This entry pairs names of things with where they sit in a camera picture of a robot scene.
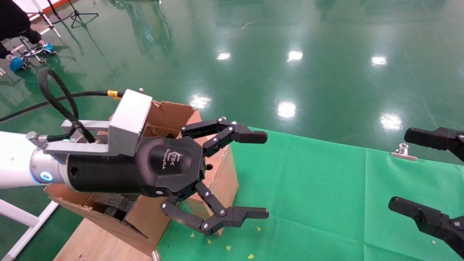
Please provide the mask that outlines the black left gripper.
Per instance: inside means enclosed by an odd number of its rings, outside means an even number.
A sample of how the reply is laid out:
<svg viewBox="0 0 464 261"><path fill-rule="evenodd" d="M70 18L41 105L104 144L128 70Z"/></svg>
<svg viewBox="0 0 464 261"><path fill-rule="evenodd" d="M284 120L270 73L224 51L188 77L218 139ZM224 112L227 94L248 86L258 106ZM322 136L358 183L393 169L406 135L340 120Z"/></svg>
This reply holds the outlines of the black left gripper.
<svg viewBox="0 0 464 261"><path fill-rule="evenodd" d="M224 207L203 179L203 156L211 157L232 142L264 144L268 134L225 117L181 127L183 138L148 137L134 156L70 155L67 163L71 186L80 192L139 194L168 197L160 205L170 219L206 236L224 227L240 228L246 219L267 219L266 208ZM213 135L202 147L194 139ZM204 220L176 206L179 198L194 193L212 210Z"/></svg>

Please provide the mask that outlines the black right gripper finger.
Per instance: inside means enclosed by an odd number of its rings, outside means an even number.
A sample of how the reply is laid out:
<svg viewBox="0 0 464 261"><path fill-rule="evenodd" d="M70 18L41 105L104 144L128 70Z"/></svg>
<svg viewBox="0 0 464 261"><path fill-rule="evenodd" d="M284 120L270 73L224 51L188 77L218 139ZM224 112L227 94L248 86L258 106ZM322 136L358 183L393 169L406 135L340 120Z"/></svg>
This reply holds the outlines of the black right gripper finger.
<svg viewBox="0 0 464 261"><path fill-rule="evenodd" d="M464 132L462 130L439 127L434 131L427 131L409 128L405 132L404 140L436 150L448 150L462 162L464 161Z"/></svg>
<svg viewBox="0 0 464 261"><path fill-rule="evenodd" d="M464 217L450 218L441 211L394 196L388 208L413 219L419 231L444 241L461 258L464 257Z"/></svg>

